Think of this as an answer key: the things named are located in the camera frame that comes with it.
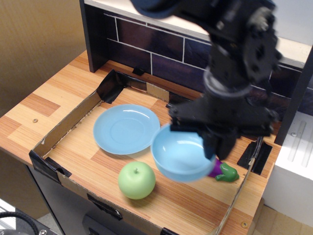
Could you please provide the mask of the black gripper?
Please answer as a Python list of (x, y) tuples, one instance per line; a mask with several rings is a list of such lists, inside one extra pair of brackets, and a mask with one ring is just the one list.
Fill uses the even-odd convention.
[(172, 130), (205, 132), (202, 139), (207, 159), (217, 156), (219, 160), (225, 160), (240, 135), (271, 135), (279, 115), (248, 100), (251, 82), (242, 82), (235, 77), (223, 84), (208, 70), (204, 72), (203, 80), (203, 95), (194, 101), (173, 105), (169, 116)]

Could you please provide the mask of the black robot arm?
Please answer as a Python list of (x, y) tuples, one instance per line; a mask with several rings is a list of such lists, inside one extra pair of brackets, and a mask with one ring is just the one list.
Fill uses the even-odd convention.
[(196, 132), (208, 159), (228, 157), (240, 136), (269, 136), (278, 114), (267, 103), (253, 103), (253, 85), (264, 84), (278, 69), (270, 0), (134, 0), (134, 8), (154, 19), (176, 16), (202, 27), (212, 44), (204, 74), (204, 92), (169, 110), (172, 131)]

